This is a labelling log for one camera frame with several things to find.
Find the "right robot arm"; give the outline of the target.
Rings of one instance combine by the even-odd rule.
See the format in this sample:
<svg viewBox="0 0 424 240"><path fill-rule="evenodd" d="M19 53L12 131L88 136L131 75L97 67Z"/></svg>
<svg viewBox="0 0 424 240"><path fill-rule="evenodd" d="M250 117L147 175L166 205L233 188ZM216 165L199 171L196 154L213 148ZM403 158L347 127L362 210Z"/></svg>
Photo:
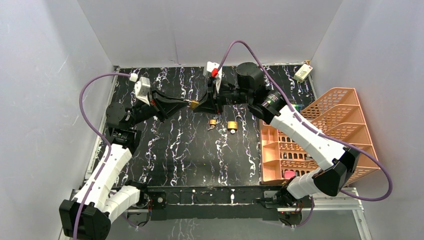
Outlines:
<svg viewBox="0 0 424 240"><path fill-rule="evenodd" d="M207 92L194 112L220 114L225 105L247 104L258 119L283 132L305 150L318 165L316 170L295 176L282 188L282 202L295 207L303 197L315 193L335 197L355 172L360 151L330 140L293 107L277 89L267 88L265 71L253 62L236 67L237 85L222 80L216 62L207 62L203 75L208 79Z"/></svg>

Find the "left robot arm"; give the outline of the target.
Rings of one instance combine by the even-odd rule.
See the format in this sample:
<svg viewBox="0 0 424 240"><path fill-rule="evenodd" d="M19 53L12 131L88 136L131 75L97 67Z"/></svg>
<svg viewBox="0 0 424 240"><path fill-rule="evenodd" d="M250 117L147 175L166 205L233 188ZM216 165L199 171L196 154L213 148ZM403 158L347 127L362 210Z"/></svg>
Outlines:
<svg viewBox="0 0 424 240"><path fill-rule="evenodd" d="M111 102L106 109L107 145L100 162L84 186L71 200L59 206L62 229L74 240L104 240L112 223L130 207L145 208L150 202L147 184L128 180L116 193L113 186L123 167L140 145L134 126L150 118L164 121L187 107L190 100L151 90L132 107Z"/></svg>

